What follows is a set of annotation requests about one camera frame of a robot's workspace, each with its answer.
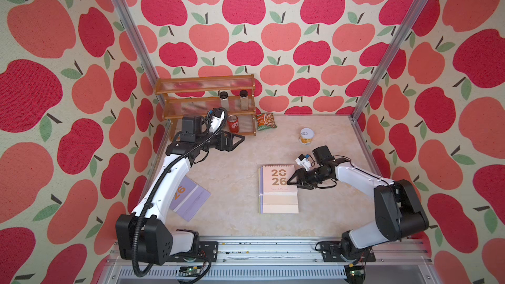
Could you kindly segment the pink calendar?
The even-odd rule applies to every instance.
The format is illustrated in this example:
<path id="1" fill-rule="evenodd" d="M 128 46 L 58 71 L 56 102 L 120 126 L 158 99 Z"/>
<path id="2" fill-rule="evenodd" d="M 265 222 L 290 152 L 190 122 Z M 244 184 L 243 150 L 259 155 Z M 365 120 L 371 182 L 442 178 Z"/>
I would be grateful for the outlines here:
<path id="1" fill-rule="evenodd" d="M 293 164 L 264 165 L 264 214 L 298 214 L 298 189 L 287 185 Z"/>

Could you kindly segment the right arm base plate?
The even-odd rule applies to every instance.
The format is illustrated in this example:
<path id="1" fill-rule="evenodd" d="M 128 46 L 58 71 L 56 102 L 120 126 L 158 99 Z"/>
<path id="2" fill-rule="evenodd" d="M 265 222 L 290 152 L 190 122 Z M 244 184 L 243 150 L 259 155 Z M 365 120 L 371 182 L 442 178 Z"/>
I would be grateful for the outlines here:
<path id="1" fill-rule="evenodd" d="M 376 261 L 371 247 L 345 253 L 340 241 L 320 241 L 314 249 L 322 255 L 324 262 L 358 264 Z"/>

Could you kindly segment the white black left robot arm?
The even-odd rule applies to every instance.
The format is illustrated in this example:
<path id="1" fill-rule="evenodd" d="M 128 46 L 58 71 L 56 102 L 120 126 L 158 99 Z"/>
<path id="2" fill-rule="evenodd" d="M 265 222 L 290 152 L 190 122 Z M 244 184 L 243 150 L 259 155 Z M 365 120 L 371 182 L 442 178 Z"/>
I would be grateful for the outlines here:
<path id="1" fill-rule="evenodd" d="M 231 152 L 239 146 L 235 135 L 225 131 L 228 111 L 214 108 L 205 116 L 186 115 L 182 128 L 167 146 L 161 170 L 145 197 L 131 214 L 122 214 L 115 224 L 120 257 L 132 263 L 137 277 L 145 277 L 154 266 L 177 256 L 203 262 L 199 281 L 212 266 L 212 260 L 199 254 L 199 234 L 191 230 L 169 231 L 166 216 L 170 204 L 191 167 L 200 162 L 201 152 L 211 149 Z"/>

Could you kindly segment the purple calendar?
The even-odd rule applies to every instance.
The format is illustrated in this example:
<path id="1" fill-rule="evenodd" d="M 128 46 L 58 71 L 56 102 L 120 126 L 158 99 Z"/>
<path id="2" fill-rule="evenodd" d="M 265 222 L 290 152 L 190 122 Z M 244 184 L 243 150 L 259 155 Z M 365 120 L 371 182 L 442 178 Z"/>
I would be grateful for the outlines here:
<path id="1" fill-rule="evenodd" d="M 206 203 L 211 193 L 185 176 L 174 194 L 169 209 L 190 222 Z"/>
<path id="2" fill-rule="evenodd" d="M 264 171 L 263 171 L 263 166 L 260 167 L 259 169 L 259 213 L 264 214 L 264 184 L 263 184 L 263 179 L 264 179 Z"/>

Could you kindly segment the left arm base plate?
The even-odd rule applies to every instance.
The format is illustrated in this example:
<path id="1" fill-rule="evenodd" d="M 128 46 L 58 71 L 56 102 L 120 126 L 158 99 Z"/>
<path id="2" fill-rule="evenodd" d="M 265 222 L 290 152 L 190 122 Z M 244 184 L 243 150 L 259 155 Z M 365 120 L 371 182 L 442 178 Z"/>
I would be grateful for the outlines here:
<path id="1" fill-rule="evenodd" d="M 202 258 L 207 257 L 212 263 L 217 261 L 219 242 L 217 241 L 201 241 L 199 248 L 192 255 L 199 258 L 188 258 L 180 255 L 169 256 L 167 262 L 173 263 L 202 263 Z"/>

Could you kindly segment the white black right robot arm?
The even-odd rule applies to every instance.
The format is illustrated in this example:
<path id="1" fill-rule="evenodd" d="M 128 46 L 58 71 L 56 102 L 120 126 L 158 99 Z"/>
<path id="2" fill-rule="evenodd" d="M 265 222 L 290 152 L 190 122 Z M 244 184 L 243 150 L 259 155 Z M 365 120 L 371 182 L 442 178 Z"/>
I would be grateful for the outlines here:
<path id="1" fill-rule="evenodd" d="M 336 187 L 342 182 L 351 185 L 373 199 L 374 220 L 366 225 L 342 234 L 335 253 L 346 262 L 355 262 L 375 245 L 400 241 L 427 230 L 429 220 L 412 183 L 407 180 L 391 180 L 369 173 L 352 163 L 347 156 L 332 155 L 327 146 L 312 151 L 311 169 L 308 155 L 300 155 L 301 166 L 288 179 L 288 185 L 299 189 L 323 189 L 330 180 Z"/>

